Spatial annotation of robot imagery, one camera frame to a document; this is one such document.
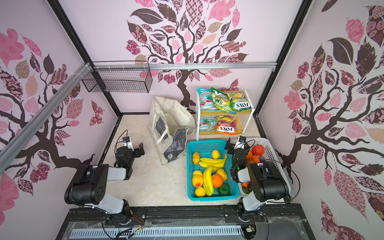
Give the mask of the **yellow pear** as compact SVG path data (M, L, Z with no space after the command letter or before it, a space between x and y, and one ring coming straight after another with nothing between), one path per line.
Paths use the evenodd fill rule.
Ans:
M226 171L224 169L218 169L216 171L216 174L218 174L219 176L221 176L221 178L223 179L223 181L226 181L228 179L228 174L226 173Z

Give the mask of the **yellow banana bunch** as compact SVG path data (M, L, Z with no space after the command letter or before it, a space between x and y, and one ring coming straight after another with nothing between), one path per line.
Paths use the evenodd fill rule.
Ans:
M211 197L214 193L214 186L212 182L212 171L213 167L209 166L203 173L203 178L204 178L204 189L206 190L206 195L208 197Z

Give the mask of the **yellow orange apple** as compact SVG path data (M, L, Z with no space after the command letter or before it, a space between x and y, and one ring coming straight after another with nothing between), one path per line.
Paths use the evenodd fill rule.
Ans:
M204 178L200 175L193 175L192 184L194 187L199 188L203 185Z

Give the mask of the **cream canvas grocery bag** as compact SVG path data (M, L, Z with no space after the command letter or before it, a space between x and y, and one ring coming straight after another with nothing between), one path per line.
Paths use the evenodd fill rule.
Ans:
M188 135L195 132L196 122L178 101L155 96L148 129L164 166L184 156Z

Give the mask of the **green candy bag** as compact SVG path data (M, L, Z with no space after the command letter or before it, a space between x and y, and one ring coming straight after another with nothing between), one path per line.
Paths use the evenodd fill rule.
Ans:
M226 93L223 93L215 88L211 88L212 98L214 102L214 106L222 112L228 114L236 114L233 111L230 103L230 99Z

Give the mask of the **lower teal candy bag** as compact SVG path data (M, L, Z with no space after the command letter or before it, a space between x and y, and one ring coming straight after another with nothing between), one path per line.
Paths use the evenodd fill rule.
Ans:
M210 132L215 131L217 125L217 117L216 116L202 116L200 118L200 131Z

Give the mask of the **teal striped candy bag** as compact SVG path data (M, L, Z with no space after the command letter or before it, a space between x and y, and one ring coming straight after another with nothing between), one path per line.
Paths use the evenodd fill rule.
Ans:
M199 96L200 109L207 111L216 111L217 108L214 105L212 92L210 89L198 88L197 93Z

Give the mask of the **orange tangerine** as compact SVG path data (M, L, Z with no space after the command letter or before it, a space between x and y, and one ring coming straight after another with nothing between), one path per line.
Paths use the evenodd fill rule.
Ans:
M247 159L247 160L250 160L250 159L252 159L252 157L253 157L253 153L252 153L251 150L249 150L249 151L248 151L248 154L246 155L246 159Z

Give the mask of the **orange carrot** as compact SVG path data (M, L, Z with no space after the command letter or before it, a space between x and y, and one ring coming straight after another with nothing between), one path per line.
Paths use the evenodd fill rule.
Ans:
M257 156L257 155L253 155L253 156L252 156L252 161L253 161L254 163L259 163L259 162L260 162L259 156Z

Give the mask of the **yellow banana pair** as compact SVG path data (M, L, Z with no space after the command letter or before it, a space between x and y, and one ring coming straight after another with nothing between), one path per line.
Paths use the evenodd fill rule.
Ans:
M201 158L199 165L208 168L209 166L212 166L214 168L222 168L224 167L227 160L227 155L224 155L223 159L210 159L210 158Z

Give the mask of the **white plastic basket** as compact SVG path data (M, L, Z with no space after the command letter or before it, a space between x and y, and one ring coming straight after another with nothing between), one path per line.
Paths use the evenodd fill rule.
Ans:
M238 172L242 187L247 187L260 202L278 201L291 196L291 187L284 173L285 165L278 161L271 143L264 138L247 139L249 150L253 146L262 145L265 153L259 156L260 162L247 160L246 168Z

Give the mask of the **green avocado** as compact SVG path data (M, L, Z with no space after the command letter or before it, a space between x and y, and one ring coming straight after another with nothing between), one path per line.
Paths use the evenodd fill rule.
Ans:
M229 196L230 192L230 187L227 184L222 184L220 187L218 187L218 193L220 196Z

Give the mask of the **wrinkled yellow mango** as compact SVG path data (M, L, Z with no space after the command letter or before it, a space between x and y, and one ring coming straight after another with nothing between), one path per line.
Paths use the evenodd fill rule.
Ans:
M200 153L199 152L195 152L193 154L193 164L194 165L198 165L200 161L201 161Z

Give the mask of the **yellow lemon bottom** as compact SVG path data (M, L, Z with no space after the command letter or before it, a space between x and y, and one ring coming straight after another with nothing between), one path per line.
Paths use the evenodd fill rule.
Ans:
M195 195L198 198L203 198L206 195L206 190L203 187L198 187L195 190Z

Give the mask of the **black front rail base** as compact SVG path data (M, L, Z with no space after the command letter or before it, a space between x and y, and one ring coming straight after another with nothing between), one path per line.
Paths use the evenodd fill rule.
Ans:
M122 213L69 210L59 240L313 240L299 204L264 205L247 212L241 205L125 207Z

